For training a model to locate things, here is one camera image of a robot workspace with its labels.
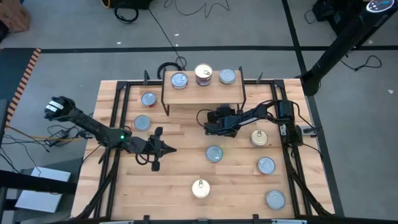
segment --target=can lid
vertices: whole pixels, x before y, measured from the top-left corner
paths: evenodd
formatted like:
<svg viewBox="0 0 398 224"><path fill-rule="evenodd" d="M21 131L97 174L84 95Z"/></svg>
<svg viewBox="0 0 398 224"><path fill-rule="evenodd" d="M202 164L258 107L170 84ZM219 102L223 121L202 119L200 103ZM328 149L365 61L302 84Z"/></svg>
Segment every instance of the can lid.
<svg viewBox="0 0 398 224"><path fill-rule="evenodd" d="M267 143L268 136L262 130L255 130L251 134L251 141L256 145L263 146Z"/></svg>
<svg viewBox="0 0 398 224"><path fill-rule="evenodd" d="M140 115L134 120L134 127L138 131L147 131L150 128L150 119L146 115Z"/></svg>
<svg viewBox="0 0 398 224"><path fill-rule="evenodd" d="M210 193L210 185L205 180L197 180L192 185L192 193L197 198L205 198Z"/></svg>
<svg viewBox="0 0 398 224"><path fill-rule="evenodd" d="M141 102L143 105L150 106L156 102L156 95L153 92L146 92L141 97Z"/></svg>
<svg viewBox="0 0 398 224"><path fill-rule="evenodd" d="M272 174L275 171L275 162L270 157L263 157L257 163L257 167L263 174Z"/></svg>
<svg viewBox="0 0 398 224"><path fill-rule="evenodd" d="M172 83L174 86L181 87L186 85L188 82L188 77L182 72L177 72L172 75Z"/></svg>
<svg viewBox="0 0 398 224"><path fill-rule="evenodd" d="M207 78L211 73L213 73L213 69L206 63L201 63L195 68L195 74L200 78Z"/></svg>
<svg viewBox="0 0 398 224"><path fill-rule="evenodd" d="M210 162L218 162L223 158L223 150L218 146L210 146L206 151L206 157Z"/></svg>
<svg viewBox="0 0 398 224"><path fill-rule="evenodd" d="M285 207L285 195L279 190L271 190L267 194L267 204L272 209L281 209Z"/></svg>
<svg viewBox="0 0 398 224"><path fill-rule="evenodd" d="M235 82L236 74L232 69L222 69L220 71L220 79L224 83Z"/></svg>

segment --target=tin can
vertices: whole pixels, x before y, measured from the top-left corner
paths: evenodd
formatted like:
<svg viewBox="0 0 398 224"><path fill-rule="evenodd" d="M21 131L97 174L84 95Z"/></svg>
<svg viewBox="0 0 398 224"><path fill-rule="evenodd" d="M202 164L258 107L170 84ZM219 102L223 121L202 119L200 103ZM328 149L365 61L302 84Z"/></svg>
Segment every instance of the tin can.
<svg viewBox="0 0 398 224"><path fill-rule="evenodd" d="M268 136L262 130L255 130L250 136L250 142L253 146L262 147L267 144Z"/></svg>
<svg viewBox="0 0 398 224"><path fill-rule="evenodd" d="M188 85L188 77L186 74L182 72L177 72L172 75L172 84L173 87L181 90Z"/></svg>
<svg viewBox="0 0 398 224"><path fill-rule="evenodd" d="M271 190L266 197L266 204L274 210L279 210L285 207L285 195L280 190Z"/></svg>
<svg viewBox="0 0 398 224"><path fill-rule="evenodd" d="M195 67L195 75L197 84L200 86L207 86L211 82L211 74L213 69L206 63L200 63Z"/></svg>
<svg viewBox="0 0 398 224"><path fill-rule="evenodd" d="M206 151L206 157L210 162L219 162L223 158L223 150L218 146L210 146Z"/></svg>
<svg viewBox="0 0 398 224"><path fill-rule="evenodd" d="M197 180L192 185L192 193L197 198L205 198L210 193L210 185L205 180Z"/></svg>
<svg viewBox="0 0 398 224"><path fill-rule="evenodd" d="M146 115L140 115L134 120L134 127L138 131L147 131L150 128L150 119Z"/></svg>
<svg viewBox="0 0 398 224"><path fill-rule="evenodd" d="M257 162L257 168L262 174L272 174L275 171L275 162L270 157L263 157Z"/></svg>
<svg viewBox="0 0 398 224"><path fill-rule="evenodd" d="M141 103L146 107L153 107L156 105L156 94L153 92L146 92L141 97Z"/></svg>
<svg viewBox="0 0 398 224"><path fill-rule="evenodd" d="M220 71L220 82L224 85L233 84L236 81L236 73L232 69L222 69Z"/></svg>

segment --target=wooden table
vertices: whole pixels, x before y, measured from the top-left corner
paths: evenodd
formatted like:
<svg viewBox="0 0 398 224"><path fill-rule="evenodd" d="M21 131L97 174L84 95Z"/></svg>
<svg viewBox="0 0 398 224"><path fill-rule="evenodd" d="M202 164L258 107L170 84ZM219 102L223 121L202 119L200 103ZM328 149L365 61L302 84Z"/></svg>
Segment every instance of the wooden table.
<svg viewBox="0 0 398 224"><path fill-rule="evenodd" d="M302 116L310 121L300 80L286 79L284 82L287 98L298 103ZM102 81L99 88L94 118L105 125L110 122L116 83ZM153 108L141 104L141 96L147 91L157 95L158 104ZM132 134L147 139L156 127L162 126L164 133L161 140L177 148L177 152L160 159L159 172L152 172L150 165L137 164L134 154L122 152L112 220L142 220L144 215L150 215L151 220L250 219L253 214L259 214L260 218L294 217L279 130L275 124L264 120L251 123L243 126L235 138L206 136L196 122L197 111L215 109L217 105L170 105L170 116L166 116L160 103L160 94L161 86L132 86L126 125L130 126L134 118L141 114L148 115L152 122L150 130L138 132L133 128ZM272 98L271 89L264 85L246 85L246 95L245 110ZM123 96L121 93L119 108L122 107ZM119 124L120 115L121 109L118 110L116 124ZM205 122L205 116L206 113L199 116L200 122ZM296 123L305 125L297 114ZM256 129L267 133L269 140L266 147L254 147L250 143L249 137ZM314 138L305 136L303 141L317 147ZM224 152L222 160L216 164L210 163L205 157L207 147L212 144L219 145ZM96 147L96 141L88 141L85 156ZM333 213L319 153L307 146L299 150L308 188L324 208ZM72 209L73 217L83 210L98 188L101 172L98 159L102 153L103 148L98 149L82 165ZM272 175L261 175L256 169L257 161L263 156L275 161L276 170ZM192 184L199 178L207 180L211 186L211 192L205 199L195 198L191 191ZM266 193L274 189L285 195L287 204L282 210L272 210L265 204ZM302 194L297 186L296 189L300 211L304 214ZM102 215L105 214L107 192L103 198Z"/></svg>

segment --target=gray floor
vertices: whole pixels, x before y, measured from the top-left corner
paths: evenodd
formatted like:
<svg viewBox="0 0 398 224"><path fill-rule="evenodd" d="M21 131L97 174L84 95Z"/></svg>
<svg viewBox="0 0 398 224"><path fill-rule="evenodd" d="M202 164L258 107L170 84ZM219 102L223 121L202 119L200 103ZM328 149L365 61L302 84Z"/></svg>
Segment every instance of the gray floor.
<svg viewBox="0 0 398 224"><path fill-rule="evenodd" d="M178 1L178 6L183 12L191 12L202 2L225 4L222 0L189 0ZM300 45L329 45L334 33L328 24L308 25L304 21L304 12L314 2L289 0ZM164 9L163 3L155 0L151 9L171 41L179 46L292 45L280 1L229 0L231 11L215 7L207 19L203 11L183 17L174 7ZM140 17L133 25L123 25L114 18L112 10L102 7L99 0L74 1L73 4L66 0L25 0L24 5L32 14L30 31L8 36L0 44L1 48L169 46L148 11L140 11ZM371 37L373 45L398 44L396 18L397 15ZM307 68L321 54L303 52ZM339 63L323 79L316 100L346 216L398 220L395 212L398 207L398 153L394 144L394 125L398 122L394 114L398 105L394 65L398 61L398 52L353 52L344 61L358 66L371 54L382 60L382 68L354 72ZM193 69L200 62L207 62L215 69L242 65L247 78L256 78L261 72L264 72L264 78L290 78L299 75L300 71L293 51L181 52L180 55L188 60L187 69ZM142 79L144 70L155 78L161 63L174 60L173 52L42 54L11 126L31 135L46 136L46 127L56 123L43 119L43 108L51 96L70 97L79 108L90 113L101 80ZM33 167L22 146L3 148L18 169ZM81 158L84 148L85 142L77 141L52 147L50 153L35 144L28 150L37 165L44 166ZM0 168L10 170L3 162ZM47 217L30 223L54 219Z"/></svg>

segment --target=black metal frame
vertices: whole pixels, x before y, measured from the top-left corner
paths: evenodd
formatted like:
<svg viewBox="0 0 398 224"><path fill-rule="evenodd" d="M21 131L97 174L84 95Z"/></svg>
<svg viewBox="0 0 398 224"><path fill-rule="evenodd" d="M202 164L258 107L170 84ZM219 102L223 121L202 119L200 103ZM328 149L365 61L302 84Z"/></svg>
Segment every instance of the black metal frame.
<svg viewBox="0 0 398 224"><path fill-rule="evenodd" d="M120 127L124 126L124 122L126 120L126 115L127 115L127 104L128 104L128 98L129 98L129 89L132 86L142 86L142 85L162 85L162 89L164 88L164 81L162 80L148 80L146 77L147 73L144 74L144 82L142 81L119 81L116 85L116 92L115 92L115 97L114 97L114 105L113 105L113 111L112 111L112 116L111 116L111 125L113 124L114 126L114 121L116 120L116 114L118 110L118 101L119 101L119 96L121 94L121 90L124 88L124 101L123 101L123 107L122 107L122 112L121 112L121 122L120 122ZM283 80L243 80L242 82L243 86L244 85L269 85L271 88L272 92L272 98L273 100L278 100L277 98L277 88L280 89L280 92L282 93L282 99L287 99L286 91L285 91L285 85ZM246 92L244 90L244 103L246 102ZM290 161L290 154L288 152L288 148L283 144L282 142L282 148L283 148L283 153L284 153L284 160L285 160L285 165L286 169L289 169L288 164L291 164ZM296 162L296 170L298 173L299 179L305 184L305 179L304 179L304 174L303 174L303 169L302 169L302 163L300 160L300 154L297 148L293 148L295 150L295 162ZM114 160L119 161L120 158L120 153L116 151ZM105 160L103 164L108 164L109 163L109 155L105 157ZM103 169L101 170L101 177L106 176L108 170L108 166L103 165ZM289 190L290 190L290 196L292 197L292 204L293 204L293 210L294 210L294 215L295 218L298 218L301 216L300 214L300 209L299 209L299 202L297 199L297 193L295 190L295 181L294 178L287 173L288 176L288 182L289 182ZM115 191L115 185L116 185L116 176L113 178L110 189L109 189L109 195L108 195L108 202L107 202L107 207L106 207L106 218L110 219L111 214L112 214L112 209L113 209L113 198L114 198L114 191ZM305 211L307 215L311 215L311 206L308 201L307 196L304 194L303 191L303 199L304 199L304 204L305 204ZM98 211L101 209L100 203L97 204ZM99 212L95 213L94 218L99 218ZM243 221L244 222L253 222L253 220L240 220L239 222ZM189 222L188 220L178 220L178 222Z"/></svg>
<svg viewBox="0 0 398 224"><path fill-rule="evenodd" d="M243 110L244 104L246 103L246 89L244 88L244 78L243 78L243 69L242 66L239 67L239 71L241 72L241 82L242 82L242 91L243 91L243 102L242 102L242 107L239 109L239 103L236 104L238 110ZM165 74L166 74L166 68L163 68L163 77L162 77L162 97L160 98L160 101L162 102L162 106L164 111L166 112L166 115L168 116L170 114L170 105L167 105L164 103L164 81L165 81Z"/></svg>

